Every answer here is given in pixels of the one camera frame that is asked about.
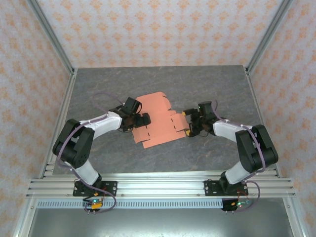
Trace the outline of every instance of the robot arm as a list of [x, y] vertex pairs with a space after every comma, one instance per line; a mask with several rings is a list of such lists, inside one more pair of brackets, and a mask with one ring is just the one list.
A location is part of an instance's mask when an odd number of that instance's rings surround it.
[[67, 143], [62, 152], [61, 160], [70, 169], [73, 169], [84, 182], [96, 188], [101, 188], [102, 178], [88, 160], [92, 142], [111, 130], [120, 128], [127, 131], [150, 124], [150, 117], [147, 113], [140, 115], [137, 112], [139, 106], [141, 106], [140, 102], [129, 97], [123, 106], [110, 110], [106, 115], [84, 121], [68, 120], [55, 142], [53, 153], [59, 155], [61, 147], [72, 131], [80, 124], [86, 124]]
[[[183, 115], [190, 116], [190, 130], [186, 131], [189, 137], [198, 135], [202, 130], [214, 136], [225, 137], [237, 143], [240, 161], [231, 169], [222, 173], [219, 184], [224, 193], [231, 194], [238, 189], [239, 184], [252, 173], [263, 168], [258, 148], [250, 136], [249, 132], [238, 124], [230, 122], [228, 119], [220, 120], [214, 114], [211, 102], [203, 102], [197, 109], [183, 111]], [[272, 165], [278, 161], [276, 149], [270, 136], [263, 125], [246, 126], [256, 138], [260, 146], [265, 166]]]

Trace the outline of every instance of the aluminum frame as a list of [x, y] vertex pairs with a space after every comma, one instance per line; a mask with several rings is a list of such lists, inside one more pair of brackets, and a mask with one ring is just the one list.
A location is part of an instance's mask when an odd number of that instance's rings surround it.
[[[56, 157], [52, 154], [52, 146], [56, 140], [62, 126], [66, 120], [67, 110], [75, 83], [77, 69], [72, 68], [72, 65], [63, 50], [58, 38], [54, 34], [52, 27], [47, 21], [42, 9], [37, 0], [28, 0], [35, 15], [39, 19], [44, 31], [48, 35], [52, 44], [54, 45], [58, 55], [61, 57], [65, 67], [72, 72], [69, 79], [69, 84], [64, 95], [63, 103], [60, 107], [58, 120], [55, 125], [54, 134], [46, 154], [46, 162], [43, 164], [41, 173], [38, 179], [34, 179], [30, 183], [27, 192], [26, 201], [20, 215], [18, 225], [14, 232], [15, 237], [27, 236], [34, 218], [35, 210], [39, 198], [59, 198], [70, 199], [74, 187], [73, 175], [52, 175]], [[286, 14], [289, 6], [293, 0], [284, 0], [280, 5], [273, 21], [269, 25], [264, 37], [262, 38], [258, 48], [256, 49], [249, 65], [246, 68], [246, 76], [253, 95], [261, 123], [263, 124], [262, 115], [253, 91], [253, 86], [250, 80], [250, 73], [255, 68], [257, 62], [260, 60], [264, 50], [269, 41], [273, 37], [278, 25], [283, 16]], [[209, 178], [217, 180], [223, 171], [190, 171], [190, 172], [164, 172], [164, 173], [132, 173], [132, 174], [103, 174], [104, 180], [119, 181], [117, 198], [118, 199], [133, 199], [133, 198], [195, 198], [205, 199], [209, 198], [204, 195], [203, 181]], [[259, 184], [263, 198], [283, 198], [283, 202], [289, 217], [289, 222], [294, 236], [306, 237], [306, 226], [302, 221], [302, 216], [299, 211], [299, 202], [296, 198], [295, 189], [291, 179], [281, 178], [281, 173], [278, 169], [267, 169], [264, 173], [260, 173], [251, 178]], [[249, 183], [249, 197], [257, 197], [258, 191], [255, 186]]]
[[261, 56], [263, 55], [264, 51], [266, 50], [267, 46], [269, 45], [274, 33], [277, 31], [278, 26], [280, 25], [283, 17], [287, 13], [287, 10], [291, 6], [293, 0], [283, 0], [280, 7], [276, 11], [276, 14], [267, 28], [267, 31], [263, 35], [255, 53], [253, 54], [248, 66], [246, 67], [247, 74], [251, 74], [251, 72], [256, 67], [258, 61], [260, 60]]
[[53, 47], [55, 48], [56, 53], [60, 57], [65, 68], [70, 73], [72, 73], [74, 68], [73, 68], [67, 54], [65, 53], [61, 43], [59, 42], [56, 34], [54, 33], [52, 26], [48, 22], [48, 19], [46, 18], [42, 8], [40, 7], [39, 2], [37, 0], [27, 0], [27, 2], [29, 3], [30, 8], [33, 10], [35, 16], [38, 18], [39, 23], [41, 24], [47, 37], [49, 38], [50, 42], [52, 43]]

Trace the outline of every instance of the black bracket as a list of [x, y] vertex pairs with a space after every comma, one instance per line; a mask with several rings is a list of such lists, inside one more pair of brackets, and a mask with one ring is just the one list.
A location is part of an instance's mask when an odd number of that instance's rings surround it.
[[[117, 195], [118, 190], [118, 182], [117, 181], [101, 181], [100, 189], [104, 189], [105, 191], [113, 194], [114, 196]], [[84, 185], [81, 181], [75, 181], [74, 186], [74, 197], [91, 197], [95, 193], [98, 193], [100, 196], [103, 196], [102, 192], [97, 192], [93, 189], [88, 188], [86, 185]]]
[[248, 187], [246, 184], [241, 182], [235, 184], [234, 190], [231, 190], [228, 193], [225, 193], [222, 189], [218, 180], [206, 180], [204, 181], [204, 191], [205, 196], [238, 196], [238, 190], [246, 193], [248, 195]]

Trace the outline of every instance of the wire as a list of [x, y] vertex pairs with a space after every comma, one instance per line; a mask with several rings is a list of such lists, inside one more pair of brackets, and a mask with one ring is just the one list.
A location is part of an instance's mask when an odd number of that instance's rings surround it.
[[112, 95], [112, 94], [110, 94], [110, 93], [108, 93], [108, 92], [106, 92], [106, 91], [100, 91], [100, 92], [94, 93], [94, 94], [92, 95], [92, 104], [93, 104], [93, 106], [96, 107], [96, 108], [98, 108], [99, 110], [105, 112], [105, 113], [107, 113], [108, 111], [105, 110], [105, 109], [103, 109], [103, 108], [101, 108], [100, 106], [98, 106], [98, 104], [95, 102], [95, 99], [94, 99], [94, 98], [95, 98], [97, 95], [107, 95], [107, 96], [110, 96], [110, 97], [116, 99], [117, 101], [119, 101], [121, 104], [123, 104], [123, 102], [122, 102], [120, 99], [118, 99], [116, 96], [114, 96], [114, 95]]
[[249, 200], [248, 195], [244, 191], [237, 190], [237, 192], [238, 192], [238, 201], [239, 201], [239, 198], [240, 198], [240, 193], [244, 194], [246, 196], [246, 198]]
[[[257, 147], [257, 150], [258, 150], [258, 153], [259, 153], [259, 157], [260, 157], [260, 160], [261, 160], [261, 163], [262, 163], [262, 169], [261, 169], [261, 170], [257, 170], [257, 172], [259, 172], [259, 173], [264, 172], [265, 169], [266, 169], [266, 162], [265, 162], [265, 159], [263, 158], [263, 154], [262, 154], [260, 145], [259, 145], [259, 143], [258, 143], [258, 141], [257, 141], [257, 139], [256, 139], [256, 136], [253, 134], [253, 132], [250, 130], [249, 127], [247, 127], [247, 126], [245, 126], [245, 125], [243, 125], [243, 124], [237, 123], [237, 122], [231, 122], [231, 121], [229, 121], [229, 120], [224, 120], [224, 119], [222, 119], [222, 118], [218, 115], [218, 113], [216, 112], [216, 108], [217, 108], [218, 102], [217, 102], [217, 100], [215, 100], [215, 102], [216, 102], [215, 108], [213, 108], [213, 103], [211, 104], [211, 107], [212, 107], [213, 113], [215, 114], [215, 116], [216, 116], [220, 121], [225, 122], [225, 123], [230, 123], [230, 124], [235, 125], [235, 126], [242, 127], [242, 128], [246, 129], [246, 130], [249, 132], [250, 136], [252, 137], [252, 140], [254, 141], [254, 143], [255, 143], [255, 145], [256, 145], [256, 147]], [[247, 176], [244, 180], [249, 179], [249, 178], [252, 177], [252, 176], [253, 176], [253, 175], [250, 174], [250, 175]]]
[[121, 131], [121, 130], [119, 130], [119, 129], [117, 129], [119, 132], [122, 132], [122, 133], [130, 133], [131, 131], [133, 131], [134, 130], [134, 128], [132, 127], [132, 129], [130, 129], [129, 131]]
[[256, 182], [251, 181], [251, 180], [247, 181], [246, 183], [253, 183], [253, 184], [255, 184], [255, 185], [257, 186], [257, 188], [258, 188], [258, 196], [257, 196], [257, 199], [256, 199], [252, 204], [250, 204], [248, 207], [246, 207], [246, 208], [244, 208], [244, 209], [236, 210], [236, 211], [234, 211], [234, 213], [235, 213], [235, 212], [246, 211], [246, 210], [249, 210], [249, 209], [253, 208], [253, 207], [257, 204], [257, 202], [258, 202], [258, 200], [259, 200], [259, 198], [260, 198], [260, 193], [261, 193], [261, 192], [260, 192], [260, 187], [259, 187], [259, 185], [258, 185]]
[[75, 180], [74, 180], [74, 184], [75, 184], [76, 181], [79, 181], [79, 179], [75, 179]]
[[207, 132], [206, 136], [202, 136], [200, 134], [198, 134], [200, 137], [207, 137], [209, 135], [209, 132]]
[[61, 163], [61, 155], [62, 155], [62, 153], [63, 153], [63, 151], [64, 151], [66, 145], [68, 144], [68, 142], [71, 140], [71, 138], [74, 136], [74, 134], [75, 134], [76, 132], [78, 132], [82, 127], [84, 127], [84, 126], [86, 126], [86, 125], [88, 125], [88, 124], [91, 124], [91, 123], [94, 123], [94, 122], [103, 121], [103, 120], [105, 120], [105, 119], [108, 117], [108, 111], [107, 111], [107, 110], [104, 110], [103, 108], [100, 108], [100, 107], [99, 107], [98, 105], [96, 105], [96, 104], [94, 103], [94, 101], [93, 101], [94, 97], [95, 97], [96, 95], [98, 95], [98, 94], [106, 94], [106, 95], [108, 95], [108, 96], [110, 96], [110, 97], [115, 98], [115, 99], [118, 100], [121, 104], [123, 104], [117, 97], [115, 97], [115, 96], [113, 96], [113, 95], [111, 95], [111, 94], [109, 94], [109, 93], [107, 93], [107, 92], [105, 92], [105, 91], [95, 93], [95, 94], [92, 96], [92, 103], [94, 104], [95, 107], [97, 107], [97, 108], [99, 108], [100, 110], [102, 110], [103, 112], [105, 112], [104, 116], [103, 116], [103, 117], [100, 117], [100, 118], [96, 118], [96, 119], [94, 119], [94, 120], [89, 120], [89, 121], [87, 121], [87, 122], [84, 122], [84, 123], [80, 124], [78, 127], [76, 127], [76, 128], [69, 134], [69, 136], [66, 138], [64, 144], [62, 145], [62, 147], [61, 147], [61, 149], [60, 149], [60, 151], [59, 151], [59, 153], [58, 153], [56, 162], [57, 162], [57, 164], [58, 164], [59, 166], [70, 169], [70, 170], [74, 173], [74, 175], [75, 175], [84, 185], [86, 185], [88, 188], [94, 189], [94, 190], [99, 191], [99, 192], [102, 192], [102, 193], [104, 193], [104, 194], [108, 194], [109, 196], [111, 196], [111, 197], [113, 198], [114, 204], [113, 204], [110, 208], [103, 209], [103, 210], [100, 210], [100, 211], [97, 212], [97, 213], [102, 213], [102, 212], [106, 212], [106, 211], [112, 210], [112, 209], [116, 206], [117, 200], [116, 200], [115, 196], [114, 196], [113, 194], [111, 194], [111, 193], [105, 191], [105, 190], [102, 190], [102, 189], [99, 189], [99, 188], [96, 188], [96, 187], [93, 187], [93, 186], [87, 184], [84, 180], [81, 179], [81, 177], [77, 174], [77, 172], [76, 172], [71, 166]]
[[143, 108], [143, 104], [140, 102], [140, 110], [136, 113], [137, 115], [140, 114], [140, 112], [142, 111]]

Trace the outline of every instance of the metal floor panel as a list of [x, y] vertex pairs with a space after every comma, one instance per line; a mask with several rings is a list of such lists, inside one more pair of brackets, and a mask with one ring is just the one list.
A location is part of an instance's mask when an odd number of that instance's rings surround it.
[[246, 212], [220, 209], [37, 209], [29, 237], [292, 237], [281, 198]]

